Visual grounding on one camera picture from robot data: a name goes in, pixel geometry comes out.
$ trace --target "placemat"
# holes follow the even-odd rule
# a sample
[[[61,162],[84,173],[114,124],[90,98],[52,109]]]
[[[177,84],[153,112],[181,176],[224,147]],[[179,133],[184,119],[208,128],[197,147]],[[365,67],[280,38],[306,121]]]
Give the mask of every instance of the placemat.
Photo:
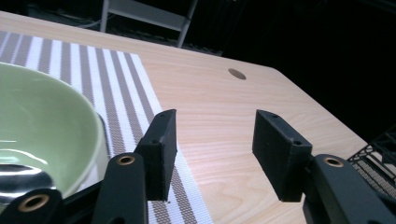
[[[136,54],[0,31],[0,62],[47,73],[86,96],[105,121],[111,157],[134,151],[162,112]],[[148,202],[149,223],[212,223],[182,150],[177,150],[168,201]]]

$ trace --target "green bowl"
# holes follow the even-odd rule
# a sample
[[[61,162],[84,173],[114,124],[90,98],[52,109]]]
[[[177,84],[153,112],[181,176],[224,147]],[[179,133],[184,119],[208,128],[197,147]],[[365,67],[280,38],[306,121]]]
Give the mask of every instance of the green bowl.
[[[47,172],[65,198],[101,152],[103,123],[82,94],[47,74],[0,63],[0,163]]]

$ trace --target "dark floor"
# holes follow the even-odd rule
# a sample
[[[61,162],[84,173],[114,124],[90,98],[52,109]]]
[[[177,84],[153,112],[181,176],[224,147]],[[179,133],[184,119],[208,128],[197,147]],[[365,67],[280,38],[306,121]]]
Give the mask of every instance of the dark floor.
[[[28,4],[28,16],[40,20],[54,21],[61,24],[76,26],[98,32],[100,27],[100,21],[81,18],[80,16],[61,8],[49,10],[40,7],[37,4]],[[179,34],[177,31],[168,30],[159,26],[151,25],[142,21],[135,21],[117,15],[109,16],[106,32],[108,34],[126,36],[133,39],[144,40],[166,46],[175,46]],[[182,48],[221,56],[221,51],[207,49],[205,47],[196,46],[191,43],[185,42]]]

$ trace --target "table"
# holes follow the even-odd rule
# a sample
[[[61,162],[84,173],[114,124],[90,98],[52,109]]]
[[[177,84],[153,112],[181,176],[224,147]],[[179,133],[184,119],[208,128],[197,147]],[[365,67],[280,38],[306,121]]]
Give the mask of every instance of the table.
[[[177,141],[214,223],[305,223],[302,204],[279,202],[252,154],[257,109],[287,121],[314,155],[346,159],[366,145],[274,68],[6,12],[0,30],[139,55],[163,110],[177,110]]]

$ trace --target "black mesh basket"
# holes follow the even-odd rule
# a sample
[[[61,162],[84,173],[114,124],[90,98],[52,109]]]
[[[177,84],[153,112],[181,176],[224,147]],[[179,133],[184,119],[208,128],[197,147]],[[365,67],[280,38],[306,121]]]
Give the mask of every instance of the black mesh basket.
[[[348,161],[374,190],[396,199],[396,125]]]

